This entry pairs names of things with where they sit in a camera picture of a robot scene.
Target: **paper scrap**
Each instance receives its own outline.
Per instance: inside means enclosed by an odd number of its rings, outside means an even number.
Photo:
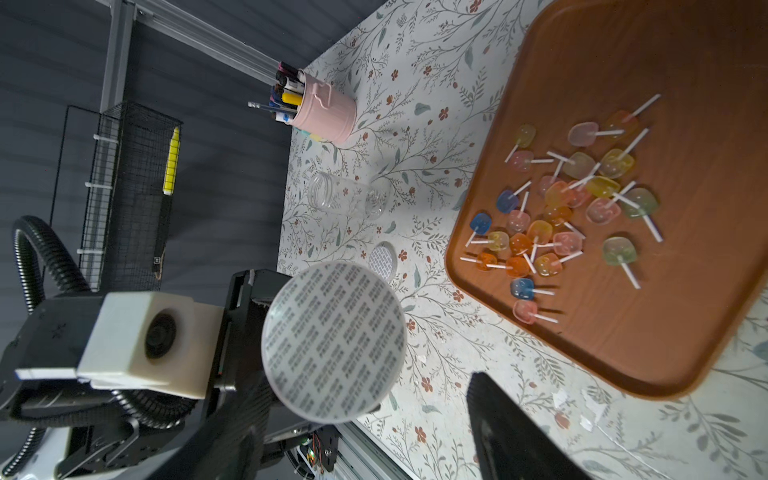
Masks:
[[[600,419],[603,418],[603,414],[605,414],[605,409],[608,408],[607,403],[595,402],[592,397],[589,396],[589,392],[587,392],[586,389],[581,390],[581,396],[584,397],[584,402],[587,408],[594,413],[594,422],[600,422]]]
[[[589,419],[587,419],[587,417],[583,415],[581,416],[581,421],[579,422],[579,424],[582,427],[584,427],[584,430],[586,430],[587,432],[591,432],[592,429],[594,428],[594,425],[592,425],[592,422],[590,422]]]
[[[552,394],[552,403],[556,409],[559,409],[564,403],[568,401],[568,392],[563,389],[559,389],[556,393]]]

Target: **tray rim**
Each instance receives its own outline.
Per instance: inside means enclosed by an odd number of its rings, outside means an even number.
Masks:
[[[549,22],[557,15],[560,15],[561,13],[565,13],[569,9],[580,8],[580,7],[590,6],[590,5],[599,5],[604,3],[617,3],[617,2],[606,2],[606,0],[555,0],[551,4],[547,5],[547,7],[545,7],[544,10],[539,12],[539,14],[536,16],[534,21],[528,26],[528,32],[525,34],[525,37],[523,38],[523,42],[520,45],[520,50],[519,50],[520,55],[515,61],[515,65],[512,67],[512,72],[510,73],[507,79],[507,83],[504,86],[504,91],[502,93],[502,101],[507,96],[510,85],[515,83],[514,80],[516,80],[515,77],[518,74],[518,70],[516,67],[520,64],[521,61],[525,61],[525,59],[530,55],[529,54],[530,44],[534,41],[534,39],[538,35],[537,27],[539,26],[539,24]],[[483,144],[483,148],[480,152],[480,155],[478,156],[478,162],[475,166],[475,173],[477,172],[478,167],[480,166],[481,162],[485,159],[485,156],[487,154],[486,150],[488,149],[488,139],[491,138],[493,135],[495,135],[496,131],[500,128],[498,126],[499,123],[497,123],[496,121],[497,118],[498,118],[498,112],[497,112],[496,118],[494,119],[491,125],[490,130],[488,131],[488,135],[485,138],[485,143]],[[476,190],[477,188],[480,188],[480,186],[476,184],[475,179],[476,179],[476,176],[473,174],[472,181],[470,182],[469,187],[467,189],[466,198],[472,197],[474,190]],[[593,375],[597,376],[602,381],[606,382],[608,385],[614,387],[620,392],[627,393],[628,395],[631,395],[635,398],[652,400],[655,402],[663,402],[667,400],[679,399],[680,397],[685,396],[693,392],[696,388],[698,388],[701,385],[701,383],[704,381],[704,379],[709,375],[714,363],[718,359],[720,359],[726,346],[728,346],[731,339],[736,334],[736,331],[739,329],[739,327],[743,323],[744,318],[746,317],[748,312],[752,309],[752,305],[760,297],[760,293],[763,291],[763,288],[765,287],[766,283],[768,283],[768,253],[767,253],[764,255],[764,258],[759,262],[762,264],[763,272],[757,275],[758,280],[751,287],[746,288],[744,290],[745,292],[749,291],[750,293],[749,295],[746,296],[746,299],[741,303],[741,305],[738,306],[738,309],[736,310],[735,315],[733,315],[733,317],[730,320],[730,325],[725,330],[720,341],[709,352],[704,352],[704,354],[708,355],[708,357],[705,361],[701,363],[701,367],[699,368],[698,373],[688,383],[683,384],[682,388],[676,389],[670,393],[654,395],[654,394],[648,394],[644,392],[633,391],[633,390],[630,390],[628,387],[621,385],[619,382],[614,381],[610,376],[604,375],[602,372],[599,372],[596,369],[592,368],[592,366],[589,366],[588,364],[582,362],[581,360],[574,358],[573,356],[567,354],[557,346],[550,344],[547,340],[543,339],[537,333],[531,331],[529,325],[526,325],[524,323],[517,322],[517,321],[514,321],[513,319],[508,318],[504,313],[498,311],[496,308],[483,302],[477,296],[473,295],[471,292],[467,291],[462,286],[460,286],[459,282],[456,281],[456,272],[453,270],[454,265],[452,262],[449,262],[449,254],[453,251],[454,248],[456,248],[457,242],[459,246],[461,246],[460,242],[456,239],[456,234],[458,233],[457,230],[459,230],[458,219],[464,212],[466,205],[467,205],[467,202],[465,200],[464,204],[462,205],[462,208],[458,212],[458,215],[456,217],[456,222],[454,223],[453,230],[451,232],[451,238],[448,242],[448,246],[445,248],[445,254],[443,255],[443,264],[445,265],[445,273],[448,276],[451,283],[456,288],[460,289],[463,293],[465,293],[466,295],[469,295],[473,300],[482,304],[485,308],[488,308],[492,312],[496,313],[501,318],[510,322],[515,327],[525,331],[526,333],[533,336],[540,342],[544,343],[547,347],[553,349],[554,351],[558,352],[565,358],[576,363],[581,368],[587,370],[589,373],[592,373]]]

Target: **yellow marker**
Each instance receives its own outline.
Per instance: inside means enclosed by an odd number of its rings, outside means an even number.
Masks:
[[[176,163],[179,159],[179,127],[174,129],[174,136],[170,138],[168,149],[168,162],[165,164],[165,180],[163,181],[163,193],[174,194],[176,184]]]
[[[301,105],[303,97],[299,94],[294,94],[289,91],[283,92],[283,102],[291,105]]]

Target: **blue lollipop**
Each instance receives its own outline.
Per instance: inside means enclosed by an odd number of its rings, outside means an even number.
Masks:
[[[503,214],[508,214],[509,212],[513,211],[515,208],[518,207],[520,204],[520,199],[518,199],[518,194],[528,188],[528,185],[531,184],[531,181],[529,180],[526,182],[525,185],[518,188],[516,191],[512,190],[504,190],[496,200],[496,208],[498,208],[498,211],[502,212]]]
[[[475,238],[475,235],[485,235],[488,230],[491,229],[491,216],[488,214],[484,214],[480,212],[479,214],[475,215],[475,218],[472,219],[471,222],[469,222],[469,228],[472,229],[472,235],[469,237],[469,240],[467,240],[467,244],[465,247],[469,247],[469,242],[472,241],[472,239]]]
[[[533,300],[534,293],[554,295],[554,292],[535,288],[533,280],[529,278],[516,278],[512,280],[512,283],[509,286],[509,291],[512,293],[512,296],[519,298],[520,300]]]

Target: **leaf pattern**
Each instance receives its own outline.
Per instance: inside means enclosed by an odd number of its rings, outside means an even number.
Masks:
[[[344,144],[294,131],[278,270],[331,260],[365,264],[390,242],[390,285],[408,323],[406,362],[381,409],[360,422],[424,480],[480,478],[465,404],[487,371],[594,478],[765,478],[768,289],[706,381],[648,402],[613,389],[456,289],[443,257],[528,26],[550,0],[387,0],[308,72],[356,99]],[[392,188],[375,221],[313,210],[318,172]],[[555,408],[552,394],[568,400]],[[590,402],[607,406],[594,422]]]

